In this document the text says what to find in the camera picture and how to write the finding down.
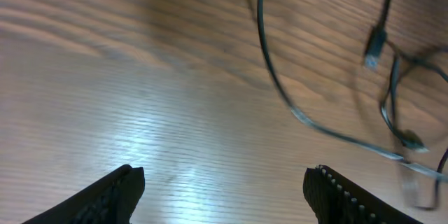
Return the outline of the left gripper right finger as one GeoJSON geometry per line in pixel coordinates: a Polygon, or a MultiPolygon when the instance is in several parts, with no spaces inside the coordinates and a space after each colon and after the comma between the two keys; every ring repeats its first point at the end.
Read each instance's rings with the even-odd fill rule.
{"type": "Polygon", "coordinates": [[[302,188],[318,224],[421,224],[326,165],[308,168],[302,188]]]}

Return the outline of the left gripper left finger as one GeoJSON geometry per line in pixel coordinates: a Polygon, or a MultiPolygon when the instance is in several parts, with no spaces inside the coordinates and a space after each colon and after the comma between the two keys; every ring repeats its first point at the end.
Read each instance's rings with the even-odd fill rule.
{"type": "Polygon", "coordinates": [[[24,224],[130,224],[144,190],[144,169],[124,164],[24,224]]]}

